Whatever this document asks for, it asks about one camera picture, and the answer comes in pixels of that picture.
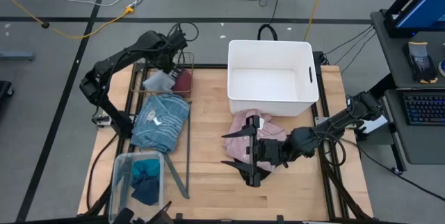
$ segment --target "pink cloth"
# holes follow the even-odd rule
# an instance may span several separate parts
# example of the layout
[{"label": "pink cloth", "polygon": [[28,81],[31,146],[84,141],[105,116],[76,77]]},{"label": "pink cloth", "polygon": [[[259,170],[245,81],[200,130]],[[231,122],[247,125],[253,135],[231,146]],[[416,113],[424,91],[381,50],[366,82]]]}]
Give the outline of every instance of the pink cloth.
[{"label": "pink cloth", "polygon": [[[287,138],[286,130],[278,127],[270,123],[272,120],[272,116],[268,114],[261,114],[258,110],[247,110],[241,111],[237,113],[234,117],[234,121],[229,129],[229,134],[240,131],[241,127],[245,125],[245,119],[251,115],[258,115],[260,118],[264,119],[263,129],[258,129],[257,138],[267,138],[267,139],[276,139],[279,141],[285,141]],[[249,146],[249,137],[236,137],[236,138],[226,138],[224,147],[226,148],[225,154],[238,159],[244,163],[249,163],[249,155],[245,153],[246,147]],[[275,169],[275,166],[272,166],[270,162],[259,162],[257,163],[258,167],[263,168],[269,172],[272,172]]]}]

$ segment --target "metal wire basket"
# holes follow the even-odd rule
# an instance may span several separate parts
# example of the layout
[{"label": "metal wire basket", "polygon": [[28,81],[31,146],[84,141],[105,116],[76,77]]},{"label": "metal wire basket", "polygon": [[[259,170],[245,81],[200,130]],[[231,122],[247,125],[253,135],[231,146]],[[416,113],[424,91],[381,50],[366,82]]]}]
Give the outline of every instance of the metal wire basket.
[{"label": "metal wire basket", "polygon": [[172,91],[172,92],[166,92],[166,91],[151,91],[146,90],[143,86],[143,82],[150,78],[153,74],[156,72],[162,72],[156,69],[155,67],[150,66],[150,64],[145,60],[140,60],[135,63],[135,65],[139,65],[139,70],[147,70],[146,74],[144,72],[138,72],[136,75],[136,82],[134,84],[134,87],[131,89],[134,93],[144,93],[145,95],[159,95],[163,93],[174,93],[177,95],[180,95],[182,97],[190,97],[192,88],[193,88],[193,66],[195,64],[195,54],[190,52],[179,52],[174,58],[173,62],[177,64],[177,67],[184,68],[188,70],[191,74],[191,84],[190,89],[187,91]]}]

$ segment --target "bin handle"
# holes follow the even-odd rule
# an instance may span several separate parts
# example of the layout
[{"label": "bin handle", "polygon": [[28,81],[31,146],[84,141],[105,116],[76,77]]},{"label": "bin handle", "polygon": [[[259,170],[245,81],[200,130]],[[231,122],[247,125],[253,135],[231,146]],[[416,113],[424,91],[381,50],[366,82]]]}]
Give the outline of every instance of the bin handle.
[{"label": "bin handle", "polygon": [[309,80],[311,81],[311,83],[313,82],[312,80],[312,68],[309,67]]}]

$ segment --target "wooden tabletop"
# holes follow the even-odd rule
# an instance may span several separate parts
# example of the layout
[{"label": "wooden tabletop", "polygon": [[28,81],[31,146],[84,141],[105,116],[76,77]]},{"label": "wooden tabletop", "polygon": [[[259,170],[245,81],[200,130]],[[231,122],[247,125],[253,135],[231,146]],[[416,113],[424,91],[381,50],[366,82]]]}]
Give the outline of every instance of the wooden tabletop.
[{"label": "wooden tabletop", "polygon": [[[323,66],[323,81],[330,114],[346,107],[345,92],[337,66]],[[131,77],[131,67],[113,76],[108,93],[111,102],[123,109]],[[227,101],[227,71],[219,69],[195,69],[191,107],[191,163],[190,199],[181,196],[172,176],[165,174],[164,202],[172,201],[168,210],[171,217],[182,213],[189,219],[238,219],[276,220],[283,215],[285,220],[328,220],[326,200],[321,179],[319,158],[300,157],[289,164],[289,168],[278,167],[265,180],[261,187],[245,185],[236,169],[220,161],[231,160],[225,155],[223,134],[227,134],[233,120]],[[274,117],[271,122],[288,131],[296,127],[312,126],[311,109],[294,118]],[[179,176],[185,182],[186,176],[186,134],[187,122],[179,137],[176,150],[170,154]],[[92,151],[92,161],[113,137],[111,128],[100,129]],[[351,131],[346,131],[346,139],[355,141]],[[102,194],[110,182],[111,170],[117,141],[100,157],[93,176],[90,202]],[[372,216],[371,204],[364,180],[362,164],[355,146],[345,143],[346,163],[341,167],[343,184],[351,196]],[[79,213],[86,211],[86,187],[83,189]],[[333,190],[337,204],[337,192]]]}]

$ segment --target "computer screen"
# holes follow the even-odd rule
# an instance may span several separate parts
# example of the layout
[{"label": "computer screen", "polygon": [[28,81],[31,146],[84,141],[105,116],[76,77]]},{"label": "computer screen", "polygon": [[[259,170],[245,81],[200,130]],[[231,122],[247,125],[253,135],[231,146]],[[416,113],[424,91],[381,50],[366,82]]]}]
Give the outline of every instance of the computer screen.
[{"label": "computer screen", "polygon": [[445,29],[445,0],[413,0],[395,21],[397,29]]}]

